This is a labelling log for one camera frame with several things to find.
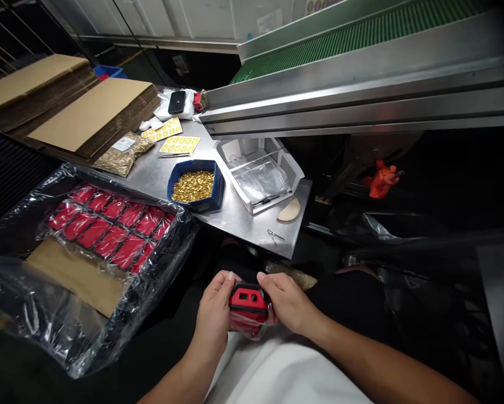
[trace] metal workbench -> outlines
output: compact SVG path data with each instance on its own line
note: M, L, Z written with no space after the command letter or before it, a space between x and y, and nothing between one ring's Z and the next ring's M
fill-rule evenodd
M157 151L161 142L152 147L145 155L136 160L132 170L126 178L108 174L115 181L160 199L168 199L167 185L169 176L176 163L194 159L215 160L215 144L201 123L181 121L183 135L198 136L200 141L192 157L157 159ZM257 214L250 215L242 200L229 179L224 175L226 185L224 198L220 210L194 214L198 220L219 228L237 238L257 245L267 251L290 259L297 243L297 236L303 221L303 213L310 195L311 180L303 179L299 183L295 197L299 200L301 211L299 216L288 224L277 222L278 214L284 209L291 199L276 204L272 208ZM276 244L267 229L285 238L284 241L276 239Z

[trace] scissors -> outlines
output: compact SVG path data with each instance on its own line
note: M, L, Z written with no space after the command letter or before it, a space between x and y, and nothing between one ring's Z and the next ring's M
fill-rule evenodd
M275 241L275 237L278 237L280 240L284 240L286 241L285 238L283 238L282 236L279 236L278 234L276 234L275 232L273 232L272 230L269 230L267 229L267 233L269 233L271 235L271 238L273 239L273 242L274 242L274 245L276 245L278 247L278 244L276 244L276 241Z

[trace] green conveyor belt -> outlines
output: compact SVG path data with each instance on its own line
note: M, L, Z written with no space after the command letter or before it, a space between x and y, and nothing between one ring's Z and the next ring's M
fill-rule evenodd
M415 0L404 3L368 19L248 59L230 84L415 34L491 8L486 0Z

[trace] blue container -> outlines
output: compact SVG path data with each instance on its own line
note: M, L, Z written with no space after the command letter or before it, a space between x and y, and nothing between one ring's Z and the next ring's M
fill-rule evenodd
M213 191L210 198L201 199L190 203L181 203L172 199L173 187L179 181L179 178L186 172L214 171ZM218 210L222 205L222 195L224 194L224 176L220 172L217 164L213 160L188 160L177 163L169 176L168 181L168 200L178 203L191 212L201 213L210 210Z
M118 79L128 79L125 73L123 73L123 69L120 67L112 67L100 65L93 69L95 74L99 78L100 81L104 81L109 77L116 77Z

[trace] black phone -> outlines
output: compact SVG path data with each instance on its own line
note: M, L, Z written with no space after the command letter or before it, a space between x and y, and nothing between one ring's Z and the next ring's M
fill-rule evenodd
M172 93L172 96L169 98L169 107L168 113L170 115L180 114L185 110L185 91L176 91Z

